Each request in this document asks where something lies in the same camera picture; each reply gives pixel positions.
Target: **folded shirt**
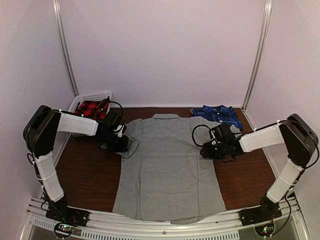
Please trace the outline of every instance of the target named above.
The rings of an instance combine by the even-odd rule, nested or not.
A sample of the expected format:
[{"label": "folded shirt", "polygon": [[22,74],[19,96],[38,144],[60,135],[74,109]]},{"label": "folded shirt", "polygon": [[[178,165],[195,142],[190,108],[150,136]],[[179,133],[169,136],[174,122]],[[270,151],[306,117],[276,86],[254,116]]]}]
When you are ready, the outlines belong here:
[{"label": "folded shirt", "polygon": [[217,123],[226,123],[229,127],[234,125],[241,131],[244,129],[241,121],[239,120],[235,110],[232,106],[206,106],[202,108],[192,108],[191,113],[193,116],[203,117],[209,121]]},{"label": "folded shirt", "polygon": [[108,111],[110,104],[110,98],[107,97],[102,101],[83,101],[81,105],[75,110],[75,114],[86,118],[92,118],[95,120],[103,120]]}]

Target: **shirt collar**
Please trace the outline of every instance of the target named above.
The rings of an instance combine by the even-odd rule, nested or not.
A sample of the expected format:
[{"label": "shirt collar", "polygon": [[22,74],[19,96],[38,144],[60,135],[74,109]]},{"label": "shirt collar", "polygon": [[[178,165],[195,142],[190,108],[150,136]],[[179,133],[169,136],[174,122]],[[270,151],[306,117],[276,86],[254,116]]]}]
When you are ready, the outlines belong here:
[{"label": "shirt collar", "polygon": [[229,113],[230,109],[224,105],[220,106],[206,106],[203,105],[202,111],[206,114],[213,114],[213,113]]},{"label": "shirt collar", "polygon": [[177,114],[155,114],[152,117],[153,119],[178,119],[180,118]]}]

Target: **black bracket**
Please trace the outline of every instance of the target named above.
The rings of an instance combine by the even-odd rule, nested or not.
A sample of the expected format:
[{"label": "black bracket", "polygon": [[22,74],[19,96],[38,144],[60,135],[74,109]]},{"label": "black bracket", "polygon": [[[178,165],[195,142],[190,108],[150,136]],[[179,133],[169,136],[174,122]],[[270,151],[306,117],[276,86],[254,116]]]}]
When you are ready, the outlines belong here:
[{"label": "black bracket", "polygon": [[276,207],[271,212],[268,217],[262,217],[262,209],[261,206],[243,209],[239,212],[240,220],[242,226],[252,225],[252,224],[259,224],[262,222],[271,221],[272,217],[279,218],[282,216],[279,204],[276,204]]},{"label": "black bracket", "polygon": [[49,209],[46,212],[45,216],[48,219],[53,219],[55,221],[64,222],[70,225],[76,225],[81,227],[87,226],[87,222],[89,218],[88,211],[68,207],[67,212],[68,212],[69,219],[63,219],[61,216],[56,214],[56,212],[51,209]]}]

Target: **white cable tie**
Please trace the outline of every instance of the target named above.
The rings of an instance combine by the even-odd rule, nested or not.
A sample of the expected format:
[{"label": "white cable tie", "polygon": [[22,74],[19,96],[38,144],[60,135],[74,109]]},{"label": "white cable tie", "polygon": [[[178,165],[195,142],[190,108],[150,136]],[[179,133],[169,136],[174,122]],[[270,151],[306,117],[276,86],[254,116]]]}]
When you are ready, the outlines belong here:
[{"label": "white cable tie", "polygon": [[291,183],[288,183],[286,180],[284,180],[281,176],[278,176],[278,178],[280,178],[284,183],[290,185],[290,186],[295,186],[297,184],[291,184]]}]

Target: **metal corner post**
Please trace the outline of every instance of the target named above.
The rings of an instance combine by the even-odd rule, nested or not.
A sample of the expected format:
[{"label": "metal corner post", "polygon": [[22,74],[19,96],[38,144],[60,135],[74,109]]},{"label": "metal corner post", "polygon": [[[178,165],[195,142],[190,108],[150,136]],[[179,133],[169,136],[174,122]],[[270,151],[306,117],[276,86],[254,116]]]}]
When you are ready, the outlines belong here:
[{"label": "metal corner post", "polygon": [[256,80],[258,77],[258,72],[259,72],[259,68],[261,65],[262,55],[263,55],[263,52],[265,49],[266,40],[267,40],[267,36],[268,36],[268,32],[269,32],[271,12],[272,12],[272,0],[265,0],[258,49],[257,49],[255,60],[254,60],[254,65],[253,65],[253,69],[252,69],[252,73],[251,73],[249,86],[246,91],[246,95],[245,95],[244,102],[242,105],[243,111],[245,111],[248,107],[249,100],[251,98],[252,91],[254,89],[254,86],[255,86],[255,83],[256,83]]},{"label": "metal corner post", "polygon": [[66,41],[66,36],[65,36],[65,31],[64,31],[64,25],[62,21],[62,14],[61,14],[61,9],[60,9],[60,0],[52,0],[53,2],[53,10],[54,10],[54,17],[58,29],[58,34],[59,34],[59,41],[61,45],[61,50],[62,50],[62,56],[64,60],[64,65],[66,69],[66,73],[69,78],[71,90],[73,93],[73,96],[78,96],[79,91],[78,87],[76,84],[74,72],[72,70],[71,62],[70,62],[70,56],[67,48],[67,41]]}]

